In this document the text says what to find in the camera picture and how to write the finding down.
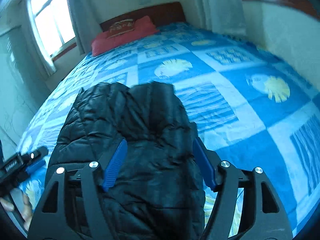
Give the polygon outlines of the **person left hand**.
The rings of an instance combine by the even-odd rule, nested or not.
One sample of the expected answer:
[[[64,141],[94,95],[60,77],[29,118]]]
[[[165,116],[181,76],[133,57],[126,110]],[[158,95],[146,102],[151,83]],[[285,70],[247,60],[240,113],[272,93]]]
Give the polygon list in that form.
[[[33,218],[33,207],[29,197],[20,189],[15,189],[10,193],[10,197],[1,197],[1,205],[6,212],[16,212],[22,218],[22,225],[26,232],[29,231]]]

